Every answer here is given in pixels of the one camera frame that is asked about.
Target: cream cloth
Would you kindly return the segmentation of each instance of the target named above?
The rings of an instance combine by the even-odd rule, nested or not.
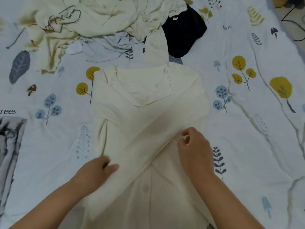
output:
[[[86,216],[95,219],[171,139],[208,114],[209,101],[199,74],[176,63],[98,71],[92,100],[96,149],[120,164],[101,188],[84,199]]]
[[[67,45],[79,35],[95,37],[125,30],[141,41],[168,16],[186,9],[183,0],[28,0],[20,24],[29,34],[26,49],[37,51],[34,69],[54,72]],[[158,44],[158,37],[149,38],[154,44],[151,40]]]

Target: printed bedsheet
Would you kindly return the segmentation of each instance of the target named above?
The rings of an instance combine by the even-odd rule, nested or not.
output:
[[[32,69],[18,25],[24,0],[0,6],[0,117],[27,120],[0,229],[9,228],[97,156],[94,72],[143,68],[145,44],[93,63],[64,55],[59,69]],[[201,131],[215,172],[266,228],[305,226],[305,65],[266,0],[186,0],[208,30],[182,58],[202,75],[212,106]]]

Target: white cardigan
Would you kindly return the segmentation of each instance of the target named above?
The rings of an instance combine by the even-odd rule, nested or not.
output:
[[[113,66],[95,72],[92,100],[96,149],[120,168],[84,199],[83,228],[109,207],[179,132],[209,112],[199,74],[171,62],[150,69]]]

